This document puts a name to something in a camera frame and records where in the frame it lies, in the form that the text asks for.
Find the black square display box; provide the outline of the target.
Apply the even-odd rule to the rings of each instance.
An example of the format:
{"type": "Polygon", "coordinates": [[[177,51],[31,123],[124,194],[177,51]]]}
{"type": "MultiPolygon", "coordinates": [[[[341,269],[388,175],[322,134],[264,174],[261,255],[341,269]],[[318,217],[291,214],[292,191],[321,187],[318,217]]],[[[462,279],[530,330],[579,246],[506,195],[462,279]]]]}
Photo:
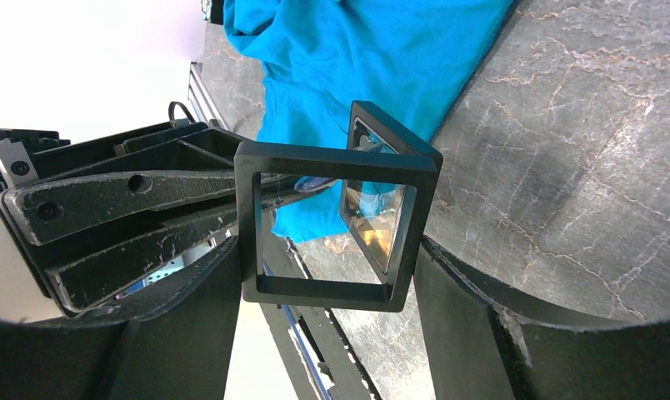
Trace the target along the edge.
{"type": "Polygon", "coordinates": [[[413,276],[442,154],[372,102],[352,104],[343,149],[241,143],[234,158],[243,296],[255,303],[395,313],[413,276]],[[265,253],[263,209],[307,241],[348,233],[374,282],[281,277],[265,253]]]}

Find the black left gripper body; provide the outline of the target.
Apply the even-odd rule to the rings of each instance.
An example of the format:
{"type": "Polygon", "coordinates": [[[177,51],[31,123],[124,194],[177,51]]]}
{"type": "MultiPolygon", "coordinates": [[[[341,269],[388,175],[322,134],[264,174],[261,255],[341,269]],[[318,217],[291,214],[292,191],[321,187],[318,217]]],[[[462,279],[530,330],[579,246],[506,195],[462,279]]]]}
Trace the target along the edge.
{"type": "Polygon", "coordinates": [[[90,246],[28,246],[18,242],[1,218],[1,195],[8,189],[63,178],[133,171],[234,172],[241,138],[202,122],[164,122],[91,142],[27,151],[21,142],[0,141],[0,319],[35,323],[73,318],[60,303],[46,270],[90,246]]]}

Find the blue garment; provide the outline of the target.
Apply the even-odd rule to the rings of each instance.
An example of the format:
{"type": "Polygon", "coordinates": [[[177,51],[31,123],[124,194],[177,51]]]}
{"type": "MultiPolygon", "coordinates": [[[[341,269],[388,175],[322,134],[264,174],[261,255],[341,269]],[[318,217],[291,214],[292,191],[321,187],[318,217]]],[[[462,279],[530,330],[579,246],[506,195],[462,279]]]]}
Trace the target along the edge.
{"type": "Polygon", "coordinates": [[[347,145],[369,101],[431,141],[494,44],[509,1],[226,1],[229,42],[264,71],[257,140],[347,145]]]}

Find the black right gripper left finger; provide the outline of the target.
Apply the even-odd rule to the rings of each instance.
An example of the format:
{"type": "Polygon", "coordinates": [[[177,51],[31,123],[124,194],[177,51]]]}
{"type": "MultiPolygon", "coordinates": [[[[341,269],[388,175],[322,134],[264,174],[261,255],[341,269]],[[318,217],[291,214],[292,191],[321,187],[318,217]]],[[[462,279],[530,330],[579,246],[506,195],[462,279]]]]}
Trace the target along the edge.
{"type": "Polygon", "coordinates": [[[221,399],[240,291],[230,237],[99,311],[0,320],[0,399],[221,399]]]}

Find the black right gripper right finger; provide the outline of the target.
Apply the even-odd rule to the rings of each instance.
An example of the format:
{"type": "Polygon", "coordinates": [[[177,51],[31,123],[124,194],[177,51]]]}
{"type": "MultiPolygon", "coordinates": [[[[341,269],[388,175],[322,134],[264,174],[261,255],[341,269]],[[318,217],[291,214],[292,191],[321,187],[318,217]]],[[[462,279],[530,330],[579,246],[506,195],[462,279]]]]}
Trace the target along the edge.
{"type": "Polygon", "coordinates": [[[414,286],[439,399],[670,399],[670,317],[597,317],[511,287],[424,238],[414,286]]]}

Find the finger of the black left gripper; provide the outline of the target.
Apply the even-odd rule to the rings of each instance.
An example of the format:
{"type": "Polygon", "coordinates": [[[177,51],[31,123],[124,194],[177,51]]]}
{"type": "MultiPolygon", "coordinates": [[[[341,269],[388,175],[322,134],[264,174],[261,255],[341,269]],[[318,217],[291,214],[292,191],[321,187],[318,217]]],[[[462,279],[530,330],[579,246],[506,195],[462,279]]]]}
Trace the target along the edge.
{"type": "Polygon", "coordinates": [[[237,222],[231,170],[110,172],[6,190],[1,218],[28,246],[97,246],[160,228],[198,230],[199,239],[237,222]]]}
{"type": "Polygon", "coordinates": [[[74,253],[46,270],[62,306],[82,313],[114,298],[135,282],[234,226],[233,204],[185,206],[134,216],[73,236],[85,254],[74,253]]]}

